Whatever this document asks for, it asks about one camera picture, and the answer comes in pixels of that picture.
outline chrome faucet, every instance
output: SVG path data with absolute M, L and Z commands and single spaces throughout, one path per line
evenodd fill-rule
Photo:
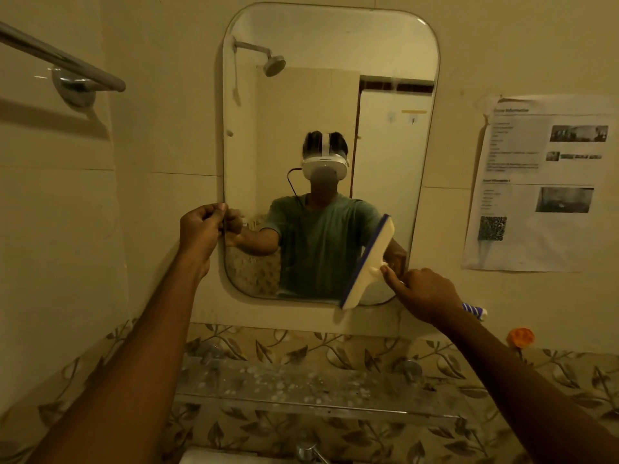
M 331 464 L 331 461 L 318 450 L 316 439 L 312 439 L 310 436 L 311 434 L 308 432 L 301 432 L 301 437 L 297 441 L 295 449 L 297 460 L 303 464 L 309 464 L 313 462 L 315 458 L 318 458 L 321 460 L 322 464 Z

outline squeegee handle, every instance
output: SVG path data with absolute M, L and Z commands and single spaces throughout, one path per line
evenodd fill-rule
M 466 312 L 470 312 L 479 320 L 486 319 L 486 316 L 488 315 L 488 311 L 486 311 L 483 307 L 471 306 L 470 304 L 462 303 L 462 308 Z

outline paper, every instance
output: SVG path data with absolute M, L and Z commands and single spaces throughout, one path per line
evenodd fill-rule
M 463 268 L 577 272 L 614 131 L 601 96 L 493 101 Z

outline black hair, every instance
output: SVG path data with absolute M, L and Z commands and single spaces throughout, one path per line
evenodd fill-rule
M 341 156 L 348 156 L 348 145 L 346 140 L 340 132 L 333 132 L 329 134 L 329 145 L 331 146 L 331 152 L 337 153 Z M 303 144 L 303 156 L 315 155 L 322 153 L 322 134 L 317 130 L 309 132 L 305 136 L 305 143 Z

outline metal towel rod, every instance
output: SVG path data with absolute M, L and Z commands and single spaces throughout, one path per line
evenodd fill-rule
M 51 77 L 56 90 L 70 105 L 89 108 L 97 91 L 123 92 L 120 78 L 62 52 L 45 42 L 0 22 L 0 42 L 54 64 Z

